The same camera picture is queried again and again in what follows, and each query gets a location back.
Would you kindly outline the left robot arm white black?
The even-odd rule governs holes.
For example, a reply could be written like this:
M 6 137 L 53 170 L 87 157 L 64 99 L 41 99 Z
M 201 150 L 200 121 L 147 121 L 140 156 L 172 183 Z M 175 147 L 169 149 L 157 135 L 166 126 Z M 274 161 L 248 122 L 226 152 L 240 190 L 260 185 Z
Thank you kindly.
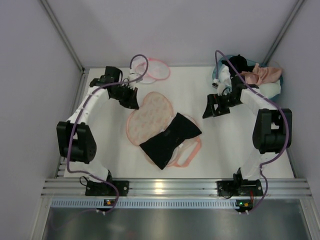
M 127 78 L 117 67 L 106 66 L 104 74 L 94 78 L 83 101 L 75 112 L 56 126 L 58 149 L 61 157 L 66 159 L 65 175 L 88 176 L 94 182 L 106 182 L 110 171 L 95 159 L 97 143 L 90 126 L 102 107 L 110 99 L 124 104 L 128 109 L 136 109 L 137 103 L 132 102 L 137 88 L 131 83 L 141 81 L 143 75 L 132 69 Z

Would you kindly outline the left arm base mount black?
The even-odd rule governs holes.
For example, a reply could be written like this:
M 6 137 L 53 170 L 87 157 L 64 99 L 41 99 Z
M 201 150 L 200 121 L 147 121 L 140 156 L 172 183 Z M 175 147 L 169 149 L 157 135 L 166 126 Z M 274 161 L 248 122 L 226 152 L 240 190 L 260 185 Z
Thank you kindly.
M 109 174 L 106 181 L 112 184 L 119 193 L 120 197 L 126 197 L 129 192 L 129 181 L 127 180 L 114 180 L 112 175 Z M 116 190 L 101 181 L 92 181 L 85 176 L 79 178 L 79 183 L 85 187 L 86 196 L 104 197 L 104 196 L 116 196 Z

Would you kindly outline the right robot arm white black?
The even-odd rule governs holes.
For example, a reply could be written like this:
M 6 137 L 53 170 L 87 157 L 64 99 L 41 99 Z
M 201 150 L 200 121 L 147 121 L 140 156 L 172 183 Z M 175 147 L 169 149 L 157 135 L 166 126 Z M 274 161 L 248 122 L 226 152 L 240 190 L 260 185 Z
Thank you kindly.
M 260 178 L 263 168 L 279 159 L 291 145 L 292 111 L 280 108 L 262 95 L 254 84 L 233 83 L 232 91 L 207 95 L 203 119 L 229 114 L 230 108 L 246 105 L 255 115 L 253 151 L 239 168 L 246 180 Z

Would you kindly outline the pink floral mesh laundry bag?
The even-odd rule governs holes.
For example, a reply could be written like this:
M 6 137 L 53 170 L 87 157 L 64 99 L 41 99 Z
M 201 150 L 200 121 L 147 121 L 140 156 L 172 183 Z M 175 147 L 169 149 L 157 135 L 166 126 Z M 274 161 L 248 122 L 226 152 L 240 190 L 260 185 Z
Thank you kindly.
M 134 110 L 129 115 L 126 122 L 126 136 L 134 146 L 140 148 L 141 143 L 144 143 L 155 135 L 163 132 L 177 113 L 179 112 L 174 111 L 171 102 L 163 94 L 155 91 L 150 92 L 144 97 L 139 109 Z M 192 117 L 188 115 L 183 116 L 191 120 L 198 127 L 196 121 Z M 200 136 L 201 135 L 185 140 L 178 146 L 174 150 L 173 155 L 165 168 L 188 167 L 202 148 Z M 150 164 L 155 165 L 143 150 L 142 153 Z

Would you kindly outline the black bra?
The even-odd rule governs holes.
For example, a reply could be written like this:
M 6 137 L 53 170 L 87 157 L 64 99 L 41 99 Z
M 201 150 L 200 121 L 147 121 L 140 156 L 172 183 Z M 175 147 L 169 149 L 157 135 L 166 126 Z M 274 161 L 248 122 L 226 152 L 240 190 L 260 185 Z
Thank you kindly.
M 198 137 L 202 131 L 191 120 L 177 113 L 169 126 L 139 146 L 153 163 L 163 170 L 175 149 L 184 141 Z

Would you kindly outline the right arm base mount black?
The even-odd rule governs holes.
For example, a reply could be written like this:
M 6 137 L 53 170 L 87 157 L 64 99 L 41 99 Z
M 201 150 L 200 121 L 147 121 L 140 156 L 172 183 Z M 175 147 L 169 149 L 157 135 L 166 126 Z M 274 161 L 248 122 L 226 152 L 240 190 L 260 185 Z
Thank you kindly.
M 217 182 L 218 196 L 225 199 L 232 197 L 262 197 L 264 192 L 261 181 L 244 179 L 239 168 L 233 174 L 232 180 L 220 180 Z

